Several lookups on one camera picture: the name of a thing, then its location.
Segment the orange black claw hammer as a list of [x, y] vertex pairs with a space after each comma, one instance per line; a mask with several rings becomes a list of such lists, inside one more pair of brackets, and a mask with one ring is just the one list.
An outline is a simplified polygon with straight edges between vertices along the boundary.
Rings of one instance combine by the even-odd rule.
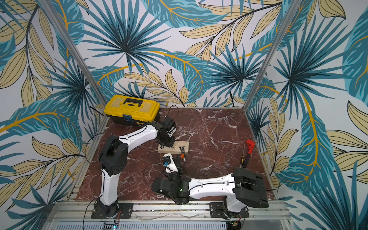
[[183, 146], [179, 147], [180, 151], [181, 151], [181, 155], [180, 158], [182, 159], [182, 161], [185, 163], [186, 162], [186, 152], [185, 152], [185, 148]]

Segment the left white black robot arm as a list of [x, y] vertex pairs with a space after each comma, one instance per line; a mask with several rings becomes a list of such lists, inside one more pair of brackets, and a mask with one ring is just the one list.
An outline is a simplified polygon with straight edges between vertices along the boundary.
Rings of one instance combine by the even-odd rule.
[[127, 165], [129, 152], [151, 140], [157, 140], [161, 146], [172, 147], [175, 142], [173, 136], [175, 131], [176, 123], [167, 117], [163, 122], [148, 122], [143, 128], [130, 134], [109, 137], [99, 157], [102, 186], [95, 210], [103, 217], [109, 219], [116, 217], [119, 213], [117, 186], [120, 174]]

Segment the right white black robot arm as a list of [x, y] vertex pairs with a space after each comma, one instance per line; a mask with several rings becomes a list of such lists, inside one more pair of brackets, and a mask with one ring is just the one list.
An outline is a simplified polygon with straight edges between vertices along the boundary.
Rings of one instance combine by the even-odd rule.
[[233, 173], [216, 178], [197, 179], [186, 174], [178, 156], [164, 155], [163, 165], [164, 176], [157, 177], [151, 189], [176, 205], [185, 205], [204, 197], [222, 196], [223, 205], [216, 215], [224, 219], [240, 217], [248, 208], [269, 207], [263, 177], [245, 168], [235, 168]]

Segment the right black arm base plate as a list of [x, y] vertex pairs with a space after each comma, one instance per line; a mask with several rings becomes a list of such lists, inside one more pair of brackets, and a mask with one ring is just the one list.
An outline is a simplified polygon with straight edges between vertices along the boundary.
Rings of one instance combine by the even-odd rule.
[[223, 202], [210, 202], [209, 203], [209, 211], [211, 218], [223, 218], [223, 219], [231, 219], [231, 218], [248, 218], [249, 212], [248, 208], [243, 208], [240, 212], [231, 212], [227, 210], [226, 205]]

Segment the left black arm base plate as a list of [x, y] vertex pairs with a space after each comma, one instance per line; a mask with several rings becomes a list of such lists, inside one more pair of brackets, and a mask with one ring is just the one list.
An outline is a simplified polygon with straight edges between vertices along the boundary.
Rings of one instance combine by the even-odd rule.
[[106, 206], [102, 202], [94, 204], [92, 219], [130, 219], [133, 211], [133, 203], [113, 203]]

